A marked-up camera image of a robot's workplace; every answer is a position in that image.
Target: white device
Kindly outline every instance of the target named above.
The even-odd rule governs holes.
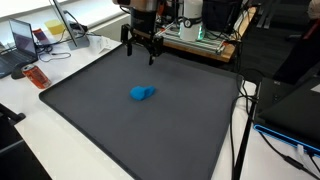
[[[180,38],[184,41],[196,41],[202,31],[203,0],[184,0],[183,21],[180,23]]]

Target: paper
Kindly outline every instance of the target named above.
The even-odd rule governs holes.
[[[320,84],[318,86],[312,88],[311,91],[315,91],[315,92],[320,93]]]
[[[103,36],[88,36],[90,48],[95,54],[100,54],[104,50],[113,49],[113,44],[110,38]]]

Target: blue object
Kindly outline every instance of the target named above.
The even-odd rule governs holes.
[[[155,88],[153,86],[141,87],[136,86],[131,89],[130,96],[138,101],[142,101],[153,95]]]

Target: laptop screen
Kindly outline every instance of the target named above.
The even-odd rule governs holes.
[[[22,21],[10,19],[11,31],[16,44],[16,48],[20,51],[37,56],[31,25]]]

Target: black mat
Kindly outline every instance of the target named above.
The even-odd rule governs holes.
[[[136,179],[210,179],[238,95],[235,75],[169,54],[149,66],[148,57],[136,46],[127,57],[121,46],[40,99]],[[156,92],[133,100],[138,85]]]

